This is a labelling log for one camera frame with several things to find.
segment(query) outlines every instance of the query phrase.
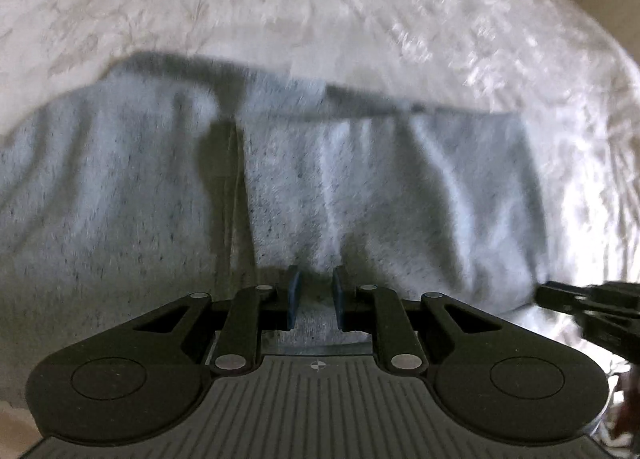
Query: white bedsheet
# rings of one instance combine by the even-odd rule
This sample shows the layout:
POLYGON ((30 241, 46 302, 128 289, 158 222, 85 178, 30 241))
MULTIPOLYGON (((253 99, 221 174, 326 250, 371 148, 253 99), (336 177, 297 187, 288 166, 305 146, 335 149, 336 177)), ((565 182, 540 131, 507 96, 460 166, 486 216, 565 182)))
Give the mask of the white bedsheet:
POLYGON ((553 279, 640 282, 640 71, 569 0, 0 0, 0 135, 137 50, 519 110, 553 279))

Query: ribbed gray surface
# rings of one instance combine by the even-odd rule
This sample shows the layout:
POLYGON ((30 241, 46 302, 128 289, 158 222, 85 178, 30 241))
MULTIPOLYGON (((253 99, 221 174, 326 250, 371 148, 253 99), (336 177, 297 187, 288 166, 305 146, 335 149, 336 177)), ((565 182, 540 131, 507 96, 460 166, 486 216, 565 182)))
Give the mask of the ribbed gray surface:
POLYGON ((599 459, 587 437, 522 448, 478 437, 449 419, 424 384, 381 371, 372 357, 266 357, 216 381, 180 425, 123 447, 45 439, 28 459, 599 459))

